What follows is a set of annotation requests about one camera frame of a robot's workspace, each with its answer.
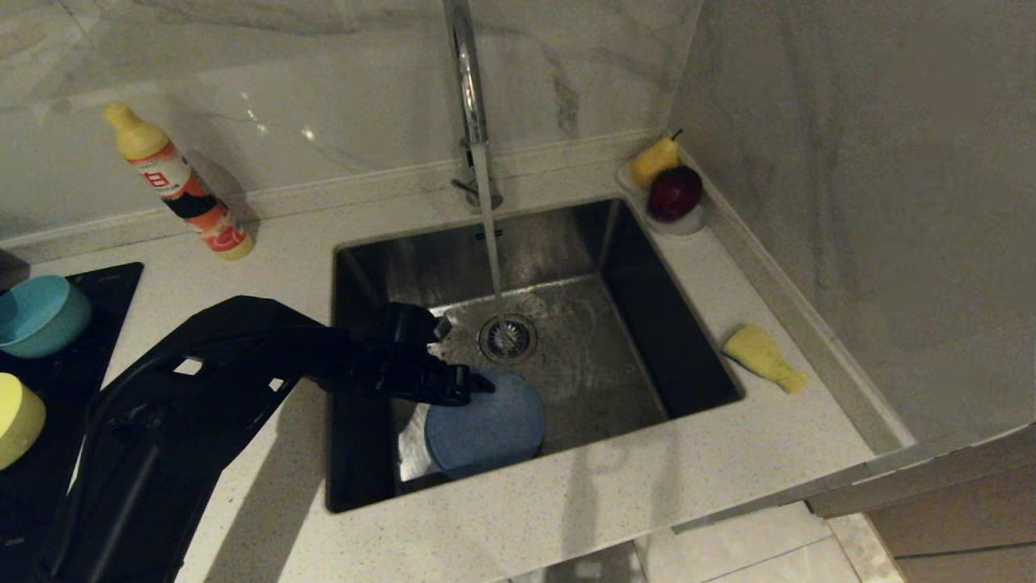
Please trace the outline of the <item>yellow pear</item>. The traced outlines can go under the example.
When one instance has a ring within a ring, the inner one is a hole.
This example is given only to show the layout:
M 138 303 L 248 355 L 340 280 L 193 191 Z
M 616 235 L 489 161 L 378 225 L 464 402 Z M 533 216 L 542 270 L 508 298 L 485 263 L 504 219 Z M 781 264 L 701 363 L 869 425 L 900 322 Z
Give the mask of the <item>yellow pear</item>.
M 680 156 L 678 155 L 680 144 L 677 142 L 677 137 L 681 133 L 683 130 L 677 130 L 673 135 L 666 134 L 659 137 L 654 144 L 643 149 L 640 154 L 631 161 L 630 177 L 634 185 L 637 185 L 640 190 L 650 190 L 652 182 L 654 182 L 660 173 L 681 165 Z

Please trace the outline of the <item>small white dish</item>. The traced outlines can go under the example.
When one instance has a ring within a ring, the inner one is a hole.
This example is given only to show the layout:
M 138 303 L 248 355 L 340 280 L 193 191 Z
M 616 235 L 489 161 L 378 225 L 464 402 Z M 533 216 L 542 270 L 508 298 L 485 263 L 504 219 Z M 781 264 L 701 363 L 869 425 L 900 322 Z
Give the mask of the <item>small white dish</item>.
M 704 228 L 707 222 L 704 196 L 695 209 L 690 211 L 685 217 L 672 223 L 660 223 L 648 214 L 648 196 L 650 196 L 650 193 L 648 190 L 639 187 L 633 180 L 631 161 L 625 161 L 618 166 L 615 177 L 617 178 L 618 185 L 629 194 L 639 213 L 648 221 L 648 227 L 653 232 L 658 233 L 658 235 L 662 235 L 663 237 L 686 237 L 694 235 Z

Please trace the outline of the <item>teal bowl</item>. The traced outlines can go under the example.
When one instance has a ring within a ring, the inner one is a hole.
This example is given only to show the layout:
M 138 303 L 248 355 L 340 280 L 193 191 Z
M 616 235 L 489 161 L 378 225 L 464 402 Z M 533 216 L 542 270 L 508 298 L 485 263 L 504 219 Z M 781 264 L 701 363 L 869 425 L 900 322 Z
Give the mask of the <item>teal bowl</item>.
M 27 360 L 54 355 L 91 318 L 88 298 L 66 276 L 31 278 L 0 294 L 0 351 Z

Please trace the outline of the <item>yellow sponge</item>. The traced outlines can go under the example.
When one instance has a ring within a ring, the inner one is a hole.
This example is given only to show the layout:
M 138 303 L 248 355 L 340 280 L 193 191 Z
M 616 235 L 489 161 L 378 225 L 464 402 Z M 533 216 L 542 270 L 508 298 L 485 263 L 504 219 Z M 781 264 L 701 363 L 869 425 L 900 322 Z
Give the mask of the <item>yellow sponge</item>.
M 756 325 L 743 325 L 728 336 L 721 347 L 723 355 L 755 376 L 773 381 L 785 393 L 800 393 L 808 377 L 785 359 L 776 341 Z

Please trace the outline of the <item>yellow bowl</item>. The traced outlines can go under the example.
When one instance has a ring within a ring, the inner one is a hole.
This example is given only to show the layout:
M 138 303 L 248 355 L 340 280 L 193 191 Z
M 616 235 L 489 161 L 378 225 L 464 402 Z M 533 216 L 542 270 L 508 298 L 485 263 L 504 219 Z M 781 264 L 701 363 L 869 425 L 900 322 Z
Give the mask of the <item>yellow bowl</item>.
M 0 372 L 0 471 L 25 457 L 42 433 L 47 407 L 15 374 Z

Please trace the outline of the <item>blue plate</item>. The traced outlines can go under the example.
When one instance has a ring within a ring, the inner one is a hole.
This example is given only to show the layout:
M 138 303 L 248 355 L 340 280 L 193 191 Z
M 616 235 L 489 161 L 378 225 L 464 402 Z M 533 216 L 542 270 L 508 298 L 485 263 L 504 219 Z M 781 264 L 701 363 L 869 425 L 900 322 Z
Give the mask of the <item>blue plate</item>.
M 495 391 L 471 393 L 465 406 L 430 406 L 426 417 L 426 447 L 449 479 L 533 460 L 546 436 L 541 396 L 524 377 L 500 368 L 473 372 Z

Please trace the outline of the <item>red apple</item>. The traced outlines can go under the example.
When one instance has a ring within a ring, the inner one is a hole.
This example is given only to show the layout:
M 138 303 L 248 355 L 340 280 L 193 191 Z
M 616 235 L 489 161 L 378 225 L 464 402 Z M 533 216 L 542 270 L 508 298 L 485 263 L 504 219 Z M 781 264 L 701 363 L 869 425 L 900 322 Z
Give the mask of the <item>red apple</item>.
M 696 209 L 703 193 L 703 179 L 691 167 L 681 165 L 664 170 L 648 192 L 648 217 L 674 223 Z

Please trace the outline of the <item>running water stream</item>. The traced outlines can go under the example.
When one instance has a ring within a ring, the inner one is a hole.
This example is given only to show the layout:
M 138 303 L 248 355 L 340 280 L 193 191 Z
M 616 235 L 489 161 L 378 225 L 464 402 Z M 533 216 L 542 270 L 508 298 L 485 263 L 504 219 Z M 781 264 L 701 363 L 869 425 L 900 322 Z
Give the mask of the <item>running water stream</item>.
M 494 192 L 489 169 L 488 144 L 474 144 L 471 147 L 471 156 L 473 157 L 473 172 L 478 187 L 478 207 L 481 211 L 482 232 L 485 233 L 494 298 L 492 303 L 493 317 L 490 324 L 487 325 L 485 344 L 489 353 L 492 354 L 491 359 L 494 362 L 507 365 L 507 343 L 495 343 L 491 334 L 493 329 L 497 329 L 497 334 L 507 334 L 507 324 L 503 320 L 502 276 L 500 276 L 499 252 L 497 252 L 495 235 L 495 214 L 493 214 L 492 202 Z

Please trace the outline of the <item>black induction cooktop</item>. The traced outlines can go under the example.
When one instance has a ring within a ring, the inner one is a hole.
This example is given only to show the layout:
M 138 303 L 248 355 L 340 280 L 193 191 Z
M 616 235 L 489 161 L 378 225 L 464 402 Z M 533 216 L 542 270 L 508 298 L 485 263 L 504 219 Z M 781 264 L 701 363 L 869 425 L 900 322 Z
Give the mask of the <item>black induction cooktop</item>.
M 25 583 L 47 538 L 70 486 L 87 406 L 100 391 L 143 271 L 143 263 L 131 262 L 70 276 L 92 307 L 84 333 L 42 359 L 0 352 L 0 372 L 15 374 L 47 407 L 36 443 L 0 471 L 0 583 Z

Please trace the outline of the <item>stainless steel sink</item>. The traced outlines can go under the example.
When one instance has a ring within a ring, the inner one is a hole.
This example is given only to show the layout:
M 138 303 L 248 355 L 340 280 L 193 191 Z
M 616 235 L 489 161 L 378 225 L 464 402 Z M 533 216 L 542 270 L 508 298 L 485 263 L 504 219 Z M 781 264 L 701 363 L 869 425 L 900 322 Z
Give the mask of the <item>stainless steel sink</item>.
M 448 363 L 520 374 L 545 407 L 536 457 L 707 412 L 743 398 L 677 279 L 618 199 L 495 220 L 503 314 L 533 321 L 539 344 L 519 365 L 490 362 L 477 336 L 493 315 L 481 226 L 391 237 L 338 251 L 333 320 L 359 321 L 391 302 L 448 315 L 431 343 Z M 344 513 L 440 486 L 425 403 L 334 396 L 325 504 Z

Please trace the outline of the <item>chrome faucet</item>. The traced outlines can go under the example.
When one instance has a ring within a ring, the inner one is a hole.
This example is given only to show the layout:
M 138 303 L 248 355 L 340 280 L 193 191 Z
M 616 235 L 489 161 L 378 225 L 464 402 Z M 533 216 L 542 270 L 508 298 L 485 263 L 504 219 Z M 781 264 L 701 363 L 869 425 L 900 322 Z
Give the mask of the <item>chrome faucet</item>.
M 489 169 L 478 170 L 476 150 L 480 149 L 485 161 L 489 161 L 490 136 L 487 123 L 487 112 L 482 90 L 480 62 L 473 16 L 469 0 L 440 0 L 443 4 L 448 47 L 452 55 L 452 72 L 455 74 L 461 107 L 463 137 L 460 147 L 464 152 L 464 162 L 469 170 L 469 180 L 452 181 L 457 190 L 465 192 L 470 206 L 480 206 L 480 195 L 487 192 L 490 195 L 492 210 L 499 209 L 503 204 L 503 196 L 495 187 L 492 173 Z

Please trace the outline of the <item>metal sink drain strainer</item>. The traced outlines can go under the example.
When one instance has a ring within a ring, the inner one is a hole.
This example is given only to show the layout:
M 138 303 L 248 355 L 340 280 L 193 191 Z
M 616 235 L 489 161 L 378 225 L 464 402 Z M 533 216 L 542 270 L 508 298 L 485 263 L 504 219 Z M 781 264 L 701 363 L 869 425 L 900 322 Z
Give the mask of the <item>metal sink drain strainer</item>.
M 508 313 L 489 318 L 478 331 L 478 350 L 497 365 L 519 365 L 533 357 L 539 332 L 533 321 L 521 314 Z

